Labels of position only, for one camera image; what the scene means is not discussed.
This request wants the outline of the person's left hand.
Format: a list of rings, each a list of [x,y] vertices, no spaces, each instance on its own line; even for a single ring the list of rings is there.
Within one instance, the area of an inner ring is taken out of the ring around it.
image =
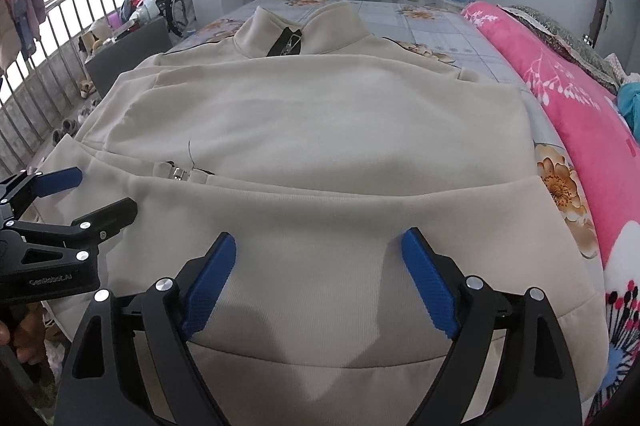
[[[28,304],[28,313],[21,323],[8,328],[0,324],[1,345],[11,345],[15,349],[18,362],[31,365],[42,362],[46,357],[46,327],[43,322],[43,306]]]

